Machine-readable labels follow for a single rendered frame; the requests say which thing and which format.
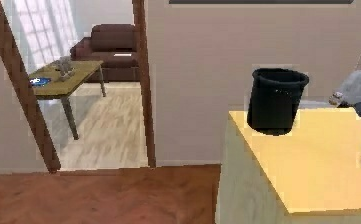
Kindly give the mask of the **dark brown sofa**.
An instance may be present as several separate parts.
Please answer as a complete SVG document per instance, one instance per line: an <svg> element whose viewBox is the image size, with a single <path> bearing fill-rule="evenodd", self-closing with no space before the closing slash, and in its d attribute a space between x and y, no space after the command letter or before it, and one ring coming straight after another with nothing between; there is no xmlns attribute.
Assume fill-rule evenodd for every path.
<svg viewBox="0 0 361 224"><path fill-rule="evenodd" d="M132 53L131 57L114 57L115 53ZM132 24L95 25L70 49L73 61L102 61L105 82L139 82L137 40Z"/></svg>

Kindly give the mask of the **black waste bin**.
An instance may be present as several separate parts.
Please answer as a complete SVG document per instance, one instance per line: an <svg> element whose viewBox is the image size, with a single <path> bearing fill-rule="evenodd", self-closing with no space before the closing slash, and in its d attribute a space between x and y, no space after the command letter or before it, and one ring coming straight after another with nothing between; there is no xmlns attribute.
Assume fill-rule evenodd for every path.
<svg viewBox="0 0 361 224"><path fill-rule="evenodd" d="M259 68L253 73L248 125L263 134L280 136L292 130L309 77L282 68Z"/></svg>

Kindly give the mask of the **olive wooden table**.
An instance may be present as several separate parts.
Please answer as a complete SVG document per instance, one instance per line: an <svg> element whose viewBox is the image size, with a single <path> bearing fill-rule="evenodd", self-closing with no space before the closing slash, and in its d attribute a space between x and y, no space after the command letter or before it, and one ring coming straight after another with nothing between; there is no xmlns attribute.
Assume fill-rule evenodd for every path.
<svg viewBox="0 0 361 224"><path fill-rule="evenodd" d="M73 138L78 140L79 135L69 97L96 72L99 73L100 87L103 96L106 96L106 90L102 72L102 61L72 61L72 66L74 68L73 75L65 81L59 80L60 73L57 69L56 62L36 70L31 73L28 78L29 80L37 77L46 77L51 79L51 82L45 86L32 86L34 94L38 100L59 99L61 101Z"/></svg>

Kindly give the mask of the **pale wooden cupboard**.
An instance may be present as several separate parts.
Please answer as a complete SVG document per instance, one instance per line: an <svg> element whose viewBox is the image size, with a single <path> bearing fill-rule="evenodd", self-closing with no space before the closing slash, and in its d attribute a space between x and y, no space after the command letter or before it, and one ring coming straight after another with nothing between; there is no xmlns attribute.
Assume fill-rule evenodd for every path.
<svg viewBox="0 0 361 224"><path fill-rule="evenodd" d="M216 224L361 224L361 118L302 109L282 136L228 115Z"/></svg>

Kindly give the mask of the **dark framed picture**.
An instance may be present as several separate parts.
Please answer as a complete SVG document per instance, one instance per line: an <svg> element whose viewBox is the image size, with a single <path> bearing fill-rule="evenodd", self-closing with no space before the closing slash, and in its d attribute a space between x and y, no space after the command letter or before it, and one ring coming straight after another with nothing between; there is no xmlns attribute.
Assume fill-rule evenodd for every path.
<svg viewBox="0 0 361 224"><path fill-rule="evenodd" d="M168 0L169 4L352 4L354 0Z"/></svg>

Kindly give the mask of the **blue round plate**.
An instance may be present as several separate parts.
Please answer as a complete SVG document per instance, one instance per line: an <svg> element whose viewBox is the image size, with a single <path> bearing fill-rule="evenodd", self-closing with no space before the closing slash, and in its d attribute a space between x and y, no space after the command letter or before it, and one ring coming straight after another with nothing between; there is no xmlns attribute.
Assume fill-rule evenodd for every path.
<svg viewBox="0 0 361 224"><path fill-rule="evenodd" d="M45 86L47 85L48 83L51 82L51 79L50 78L46 78L46 77L37 77L37 78L32 78L30 80L30 84L33 86L33 87L39 87L39 86Z"/></svg>

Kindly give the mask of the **grey cloth lump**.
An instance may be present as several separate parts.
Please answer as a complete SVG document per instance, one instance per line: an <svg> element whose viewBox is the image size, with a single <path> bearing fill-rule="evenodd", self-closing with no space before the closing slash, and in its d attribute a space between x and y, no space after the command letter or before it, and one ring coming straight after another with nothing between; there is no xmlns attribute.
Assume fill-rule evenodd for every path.
<svg viewBox="0 0 361 224"><path fill-rule="evenodd" d="M353 71L329 98L329 103L335 106L341 103L354 105L358 102L361 102L361 70Z"/></svg>

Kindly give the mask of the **brown wooden door frame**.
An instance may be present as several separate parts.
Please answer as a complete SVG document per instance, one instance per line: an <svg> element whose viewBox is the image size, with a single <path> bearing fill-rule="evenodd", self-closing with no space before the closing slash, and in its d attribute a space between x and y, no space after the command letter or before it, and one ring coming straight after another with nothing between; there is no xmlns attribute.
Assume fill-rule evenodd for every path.
<svg viewBox="0 0 361 224"><path fill-rule="evenodd" d="M138 63L140 67L140 84L144 127L146 136L148 166L156 167L154 130L152 118L152 103L150 90L150 75L148 63L147 35L145 22L144 0L132 0L135 29L138 35ZM0 1L0 57L6 68L9 79L23 109L30 130L35 138L46 169L49 173L56 173L61 168L55 147L52 143L47 125L34 95L28 75L25 72L23 60L15 43L13 32L9 26Z"/></svg>

